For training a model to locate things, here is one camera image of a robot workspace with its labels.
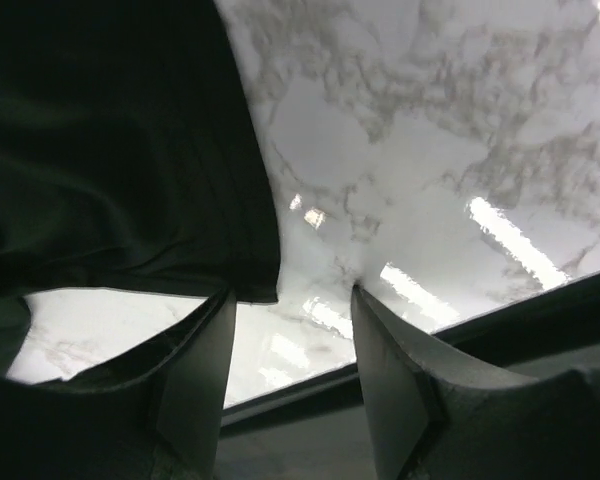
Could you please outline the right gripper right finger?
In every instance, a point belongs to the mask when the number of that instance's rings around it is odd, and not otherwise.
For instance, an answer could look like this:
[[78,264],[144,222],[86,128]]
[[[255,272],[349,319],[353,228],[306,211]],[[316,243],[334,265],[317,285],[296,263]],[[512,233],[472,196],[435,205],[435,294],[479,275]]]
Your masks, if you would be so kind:
[[403,479],[414,453],[451,423],[448,394],[530,385],[534,380],[472,357],[405,322],[361,285],[351,319],[363,405],[377,476]]

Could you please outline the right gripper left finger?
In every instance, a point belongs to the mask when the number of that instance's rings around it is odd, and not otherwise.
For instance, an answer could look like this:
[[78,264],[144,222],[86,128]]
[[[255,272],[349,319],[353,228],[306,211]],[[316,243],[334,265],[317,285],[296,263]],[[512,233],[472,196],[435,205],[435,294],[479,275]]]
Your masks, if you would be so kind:
[[149,340],[45,390],[77,445],[53,479],[210,479],[236,322],[224,287]]

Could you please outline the black t shirt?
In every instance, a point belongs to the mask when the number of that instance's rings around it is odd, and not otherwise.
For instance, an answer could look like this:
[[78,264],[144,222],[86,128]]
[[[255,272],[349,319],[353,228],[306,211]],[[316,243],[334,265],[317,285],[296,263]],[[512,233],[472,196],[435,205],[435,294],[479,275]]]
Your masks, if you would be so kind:
[[0,376],[26,296],[277,301],[270,182],[212,1],[0,1]]

